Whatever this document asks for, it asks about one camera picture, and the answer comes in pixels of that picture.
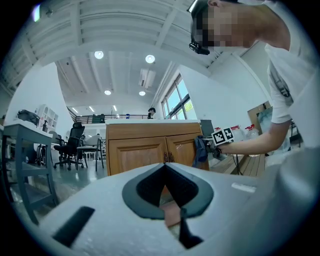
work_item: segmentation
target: black office chair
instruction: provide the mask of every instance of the black office chair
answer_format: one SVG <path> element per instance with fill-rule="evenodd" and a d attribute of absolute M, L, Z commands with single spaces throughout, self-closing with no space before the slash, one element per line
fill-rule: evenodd
<path fill-rule="evenodd" d="M 55 163 L 53 168 L 56 169 L 57 164 L 62 165 L 67 163 L 68 164 L 67 169 L 68 171 L 70 171 L 71 164 L 77 164 L 77 162 L 71 160 L 70 157 L 77 156 L 78 154 L 77 147 L 79 147 L 80 145 L 81 136 L 84 133 L 84 130 L 85 130 L 85 127 L 82 126 L 80 122 L 75 122 L 70 131 L 70 137 L 68 139 L 67 144 L 63 146 L 58 146 L 58 145 L 54 146 L 55 150 L 58 150 L 59 152 L 63 152 L 65 155 L 67 155 L 67 159 L 65 161 L 61 161 L 62 159 L 60 159 L 60 162 Z M 81 165 L 81 168 L 84 167 L 83 163 L 78 162 L 78 164 Z"/>

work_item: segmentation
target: shelf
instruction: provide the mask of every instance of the shelf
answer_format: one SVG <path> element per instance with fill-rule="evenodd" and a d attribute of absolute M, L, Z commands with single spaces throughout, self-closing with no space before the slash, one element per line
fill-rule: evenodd
<path fill-rule="evenodd" d="M 24 183 L 26 194 L 29 198 L 30 207 L 35 210 L 40 206 L 53 201 L 53 196 L 49 193 L 46 193 L 34 186 L 31 186 L 28 183 Z M 21 196 L 21 192 L 18 184 L 11 186 L 12 189 Z"/>

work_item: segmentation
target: desk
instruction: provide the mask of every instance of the desk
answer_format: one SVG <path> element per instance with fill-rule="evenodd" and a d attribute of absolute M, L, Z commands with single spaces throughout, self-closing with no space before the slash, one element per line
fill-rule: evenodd
<path fill-rule="evenodd" d="M 34 210 L 41 207 L 50 201 L 53 201 L 56 205 L 58 204 L 57 195 L 55 192 L 54 182 L 52 178 L 51 169 L 51 150 L 48 148 L 51 145 L 52 134 L 41 131 L 28 121 L 22 121 L 20 119 L 15 120 L 4 126 L 3 137 L 2 137 L 2 173 L 3 181 L 6 189 L 7 196 L 11 202 L 13 197 L 10 191 L 10 184 L 7 176 L 6 167 L 6 153 L 4 148 L 6 147 L 7 138 L 15 138 L 15 170 L 17 178 L 17 186 L 20 192 L 24 207 L 32 220 L 33 223 L 38 224 L 38 220 L 34 214 Z M 45 166 L 36 167 L 30 164 L 24 163 L 22 156 L 23 148 L 25 147 L 24 142 L 39 143 L 46 146 L 46 164 Z M 50 193 L 46 193 L 39 190 L 28 183 L 25 183 L 26 177 L 46 175 L 48 187 Z"/>
<path fill-rule="evenodd" d="M 191 167 L 195 138 L 203 135 L 200 120 L 110 119 L 105 123 L 108 176 L 163 162 Z M 199 168 L 208 171 L 208 161 Z"/>
<path fill-rule="evenodd" d="M 238 173 L 232 155 L 228 155 L 226 159 L 217 163 L 211 171 L 222 174 L 234 174 Z M 244 176 L 260 177 L 265 171 L 265 155 L 259 154 L 257 156 L 241 155 L 238 157 L 240 172 Z"/>

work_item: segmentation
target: air vent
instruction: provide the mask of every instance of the air vent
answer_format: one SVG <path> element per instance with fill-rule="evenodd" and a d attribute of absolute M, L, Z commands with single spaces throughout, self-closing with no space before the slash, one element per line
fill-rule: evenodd
<path fill-rule="evenodd" d="M 148 89 L 154 83 L 156 72 L 149 69 L 141 69 L 139 85 Z"/>

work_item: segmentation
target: cabinet door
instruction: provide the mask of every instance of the cabinet door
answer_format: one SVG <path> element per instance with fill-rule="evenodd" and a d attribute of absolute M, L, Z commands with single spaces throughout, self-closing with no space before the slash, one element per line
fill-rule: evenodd
<path fill-rule="evenodd" d="M 192 166 L 196 156 L 195 138 L 202 133 L 191 133 L 186 135 L 168 136 L 166 143 L 170 162 Z M 209 170 L 208 160 L 198 166 L 199 169 Z"/>
<path fill-rule="evenodd" d="M 166 137 L 109 140 L 110 174 L 165 161 Z"/>

